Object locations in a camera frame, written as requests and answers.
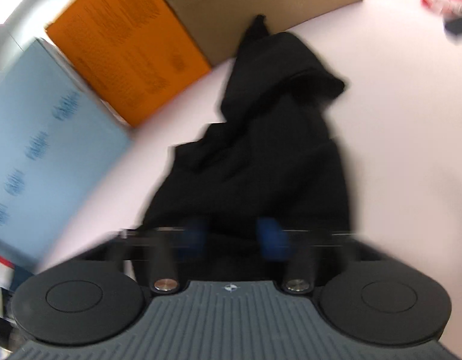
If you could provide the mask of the black t-shirt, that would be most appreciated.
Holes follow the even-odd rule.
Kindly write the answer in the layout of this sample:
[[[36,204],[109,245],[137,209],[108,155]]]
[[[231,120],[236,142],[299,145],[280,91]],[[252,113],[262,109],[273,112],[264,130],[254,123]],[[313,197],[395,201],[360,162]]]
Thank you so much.
[[[323,117],[344,82],[292,33],[256,16],[244,33],[220,105],[223,121],[176,147],[144,228],[197,228],[184,281],[269,279],[260,230],[275,224],[318,237],[351,229],[339,147]]]

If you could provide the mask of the light blue cardboard box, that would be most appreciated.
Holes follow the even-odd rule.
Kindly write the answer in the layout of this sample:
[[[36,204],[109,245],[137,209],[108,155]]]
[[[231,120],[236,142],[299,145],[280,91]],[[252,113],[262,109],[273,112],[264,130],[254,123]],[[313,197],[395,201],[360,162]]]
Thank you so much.
[[[57,49],[32,41],[0,79],[0,255],[34,269],[130,144]]]

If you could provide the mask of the orange cardboard box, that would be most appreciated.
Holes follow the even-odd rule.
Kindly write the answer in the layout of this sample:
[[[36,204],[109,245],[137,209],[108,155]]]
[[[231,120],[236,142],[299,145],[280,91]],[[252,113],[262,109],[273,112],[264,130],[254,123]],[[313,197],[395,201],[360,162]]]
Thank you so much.
[[[133,128],[211,70],[164,0],[74,0],[46,33]]]

